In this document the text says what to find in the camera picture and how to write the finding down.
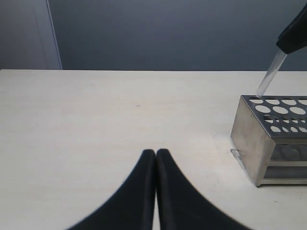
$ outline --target gray wall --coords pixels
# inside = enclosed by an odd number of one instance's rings
[[[64,69],[267,70],[304,0],[49,0]],[[282,70],[307,70],[307,50]]]
[[[0,69],[61,69],[46,0],[0,0]]]

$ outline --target perforated metal top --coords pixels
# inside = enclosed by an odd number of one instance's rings
[[[307,138],[307,96],[241,97],[271,138]]]

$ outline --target table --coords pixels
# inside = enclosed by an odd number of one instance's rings
[[[101,206],[148,148],[168,148],[207,199],[247,226],[306,229],[306,187],[256,188],[230,152],[239,97],[263,76],[1,70],[0,229],[68,228]],[[307,72],[279,72],[267,94],[306,95],[306,86]]]

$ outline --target white table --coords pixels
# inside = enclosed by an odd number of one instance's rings
[[[256,188],[229,151],[239,97],[263,75],[1,70],[0,229],[68,228],[147,148],[168,148],[207,199],[247,226],[306,229],[306,187]],[[307,72],[279,72],[267,94],[306,87]]]

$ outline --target tabletop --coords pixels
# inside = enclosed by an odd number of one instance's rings
[[[118,189],[143,149],[159,148],[250,228],[306,229],[306,187],[256,188],[230,152],[239,97],[263,76],[1,70],[0,229],[70,227]],[[306,86],[307,72],[279,72],[266,94],[306,95]]]

